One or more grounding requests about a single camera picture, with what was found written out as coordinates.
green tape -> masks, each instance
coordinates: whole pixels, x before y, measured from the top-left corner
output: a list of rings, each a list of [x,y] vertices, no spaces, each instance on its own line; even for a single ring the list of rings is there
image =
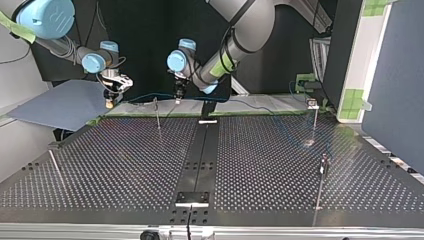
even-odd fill
[[[30,43],[34,43],[36,36],[31,29],[13,22],[1,11],[0,24],[5,26],[7,29],[9,29],[9,31],[11,31],[15,35],[27,40]]]
[[[99,125],[99,123],[100,123],[101,120],[102,120],[102,117],[98,117],[98,118],[95,118],[95,119],[92,119],[92,120],[88,121],[86,123],[86,125],[91,126],[91,127],[94,127],[94,126]]]
[[[212,117],[224,117],[224,116],[286,116],[286,115],[304,115],[308,113],[307,110],[297,111],[273,111],[271,114],[268,111],[243,111],[243,112],[213,112],[210,114]]]
[[[366,0],[365,9],[362,13],[364,17],[382,16],[384,8],[389,3],[389,0]]]
[[[315,74],[309,73],[309,74],[297,74],[296,75],[296,88],[295,91],[297,93],[303,93],[305,92],[305,89],[301,86],[299,86],[299,81],[306,81],[306,82],[315,82]],[[306,92],[314,92],[313,89],[308,89]]]
[[[231,62],[230,58],[228,57],[228,55],[225,53],[222,56],[222,60],[225,64],[225,67],[228,70],[234,70],[234,66],[233,63]],[[215,64],[215,66],[211,69],[211,71],[209,72],[212,76],[216,77],[216,78],[220,78],[222,76],[224,76],[224,74],[229,73],[225,70],[224,65],[221,62],[221,59],[218,59],[218,62]]]
[[[364,90],[362,89],[346,89],[339,118],[358,119],[364,103],[362,100],[363,95]]]

gray panel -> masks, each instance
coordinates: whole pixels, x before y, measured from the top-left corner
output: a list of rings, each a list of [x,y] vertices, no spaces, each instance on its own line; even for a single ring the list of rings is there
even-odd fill
[[[97,82],[70,80],[7,115],[25,122],[77,131],[89,120],[108,111],[103,91]]]
[[[333,35],[331,36],[324,88],[330,101],[339,106],[343,84],[352,54],[363,0],[338,1]]]
[[[37,161],[3,183],[0,221],[19,209],[18,222],[40,221],[35,212],[60,222],[65,211],[65,222],[166,224],[195,131],[194,119],[167,119],[161,130],[154,118],[104,120],[57,151],[56,161]]]
[[[369,96],[363,129],[388,150],[424,173],[424,1],[393,4]]]

robot end effector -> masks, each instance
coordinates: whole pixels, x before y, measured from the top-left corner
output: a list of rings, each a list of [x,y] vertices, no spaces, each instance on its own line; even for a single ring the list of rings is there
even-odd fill
[[[173,73],[175,97],[185,95],[185,87],[193,82],[200,91],[210,94],[219,79],[234,71],[247,55],[262,49],[271,36],[275,23],[274,1],[265,0],[207,0],[228,22],[219,51],[203,66],[196,59],[196,42],[181,39],[179,48],[167,59]]]
[[[31,29],[36,42],[53,55],[81,64],[88,73],[96,74],[105,88],[106,106],[112,108],[120,94],[127,91],[133,81],[119,73],[125,62],[119,57],[115,42],[103,41],[100,49],[78,46],[66,34],[74,24],[75,8],[71,0],[7,0],[0,1],[2,11],[12,21]]]

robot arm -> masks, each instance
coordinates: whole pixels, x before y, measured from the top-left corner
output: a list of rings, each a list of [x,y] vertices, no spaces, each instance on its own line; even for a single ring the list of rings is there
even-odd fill
[[[74,24],[71,0],[5,0],[0,1],[0,10],[12,21],[33,30],[36,42],[53,55],[81,64],[86,72],[96,74],[105,87],[108,108],[133,85],[130,78],[119,73],[124,58],[119,57],[118,44],[103,41],[95,51],[78,46],[66,36]]]
[[[167,60],[175,75],[176,97],[184,97],[185,86],[192,81],[206,94],[212,93],[218,80],[235,69],[248,54],[262,49],[271,36],[275,6],[268,0],[207,0],[229,23],[230,28],[219,51],[202,67],[195,58],[196,43],[181,39],[179,49]]]

metal plate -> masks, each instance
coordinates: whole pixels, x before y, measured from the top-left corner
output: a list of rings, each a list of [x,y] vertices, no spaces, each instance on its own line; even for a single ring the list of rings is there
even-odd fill
[[[223,117],[204,127],[201,152],[196,119],[166,119],[161,131],[155,119],[106,119],[1,183],[0,222],[424,228],[423,185],[333,117],[316,131],[312,119]],[[187,186],[211,201],[188,219],[174,201],[197,158],[212,170],[193,170]]]
[[[211,225],[423,227],[424,186],[333,118],[316,131],[311,120],[221,118]],[[330,172],[314,223],[323,154]]]
[[[14,176],[9,186],[2,185],[0,211],[19,209],[50,215],[65,211],[72,212],[78,222],[86,220],[75,212],[122,214],[110,219],[113,223],[120,219],[127,222],[128,213],[136,216],[131,222],[148,224],[161,223],[152,219],[164,215],[168,223],[168,210],[175,201],[196,128],[194,119],[185,118],[166,119],[160,130],[154,118],[103,120],[55,152],[54,159],[34,163],[32,170]],[[38,222],[23,212],[19,216],[18,221]],[[90,223],[105,221],[89,219]]]

